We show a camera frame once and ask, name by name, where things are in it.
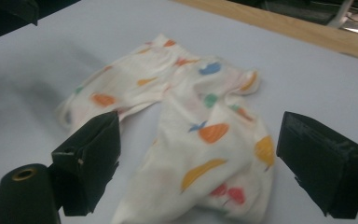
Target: wooden edge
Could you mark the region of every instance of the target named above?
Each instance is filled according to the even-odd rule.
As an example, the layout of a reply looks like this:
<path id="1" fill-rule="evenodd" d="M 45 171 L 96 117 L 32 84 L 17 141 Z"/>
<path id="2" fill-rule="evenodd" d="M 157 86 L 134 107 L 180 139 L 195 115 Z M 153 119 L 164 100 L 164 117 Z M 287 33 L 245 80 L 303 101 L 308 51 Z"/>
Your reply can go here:
<path id="1" fill-rule="evenodd" d="M 298 20 L 226 0 L 174 1 L 358 58 L 358 34 L 356 33 Z"/>

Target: pants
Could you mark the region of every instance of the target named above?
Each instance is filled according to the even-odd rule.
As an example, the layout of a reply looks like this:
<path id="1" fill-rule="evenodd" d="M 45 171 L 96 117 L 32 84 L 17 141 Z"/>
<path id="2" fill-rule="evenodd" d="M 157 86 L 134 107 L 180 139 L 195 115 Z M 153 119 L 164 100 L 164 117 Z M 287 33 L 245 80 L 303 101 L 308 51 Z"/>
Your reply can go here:
<path id="1" fill-rule="evenodd" d="M 244 98 L 260 82 L 218 57 L 198 57 L 160 35 L 87 79 L 59 108 L 71 133 L 96 115 L 120 121 L 155 102 L 158 135 L 112 223 L 160 223 L 195 205 L 260 222 L 272 182 L 272 140 Z"/>

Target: metal hole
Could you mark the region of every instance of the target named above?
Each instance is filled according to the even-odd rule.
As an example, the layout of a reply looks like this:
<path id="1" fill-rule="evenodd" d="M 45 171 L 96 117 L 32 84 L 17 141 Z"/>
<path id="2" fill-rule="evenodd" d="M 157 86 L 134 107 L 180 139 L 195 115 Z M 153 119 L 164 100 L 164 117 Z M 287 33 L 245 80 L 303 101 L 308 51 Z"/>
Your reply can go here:
<path id="1" fill-rule="evenodd" d="M 22 181 L 22 180 L 26 180 L 26 179 L 32 177 L 33 175 L 36 175 L 36 169 L 35 168 L 27 168 L 27 169 L 18 171 L 16 174 L 14 174 L 12 176 L 12 179 L 14 181 Z"/>

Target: yellow banana print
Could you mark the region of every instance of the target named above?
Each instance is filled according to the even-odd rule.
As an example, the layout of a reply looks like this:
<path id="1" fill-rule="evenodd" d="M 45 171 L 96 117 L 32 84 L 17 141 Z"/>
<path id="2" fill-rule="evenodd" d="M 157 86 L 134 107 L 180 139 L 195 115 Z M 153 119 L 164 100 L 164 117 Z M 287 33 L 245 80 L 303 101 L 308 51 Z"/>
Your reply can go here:
<path id="1" fill-rule="evenodd" d="M 241 86 L 241 91 L 247 91 L 252 87 L 252 85 L 255 83 L 255 80 L 257 79 L 257 72 L 253 72 L 251 78 L 243 85 Z"/>
<path id="2" fill-rule="evenodd" d="M 268 167 L 274 164 L 274 146 L 271 136 L 266 136 L 255 144 L 255 155 Z"/>
<path id="3" fill-rule="evenodd" d="M 143 86 L 143 85 L 146 85 L 147 83 L 149 83 L 149 82 L 151 82 L 151 81 L 153 81 L 155 79 L 157 79 L 157 78 L 152 77 L 152 78 L 148 78 L 148 79 L 139 79 L 137 84 L 138 84 L 138 86 Z"/>
<path id="4" fill-rule="evenodd" d="M 150 48 L 148 48 L 148 49 L 142 49 L 142 50 L 138 51 L 138 54 L 147 53 L 148 51 L 150 51 Z"/>
<path id="5" fill-rule="evenodd" d="M 204 175 L 205 173 L 219 165 L 225 164 L 226 162 L 227 161 L 222 159 L 214 159 L 207 161 L 203 165 L 188 171 L 182 180 L 182 192 L 185 191 L 188 187 L 190 187 L 190 185 L 192 185 L 194 181 L 196 181 L 200 176 Z"/>

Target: light blue table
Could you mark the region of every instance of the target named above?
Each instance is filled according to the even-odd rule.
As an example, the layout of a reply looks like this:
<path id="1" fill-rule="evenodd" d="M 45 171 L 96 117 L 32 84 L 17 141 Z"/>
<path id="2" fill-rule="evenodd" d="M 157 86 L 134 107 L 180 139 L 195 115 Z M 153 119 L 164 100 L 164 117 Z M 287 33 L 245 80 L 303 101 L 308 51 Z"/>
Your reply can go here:
<path id="1" fill-rule="evenodd" d="M 56 106 L 94 71 L 159 33 L 198 55 L 219 55 L 263 77 L 249 106 L 275 143 L 284 111 L 313 117 L 358 143 L 358 60 L 167 0 L 81 1 L 0 37 L 0 178 L 24 164 L 51 164 L 66 137 Z M 159 105 L 124 121 L 121 165 L 94 214 L 63 224 L 110 223 L 131 174 L 153 142 Z M 173 223 L 228 223 L 195 209 Z M 264 223 L 358 223 L 334 220 L 277 160 Z"/>

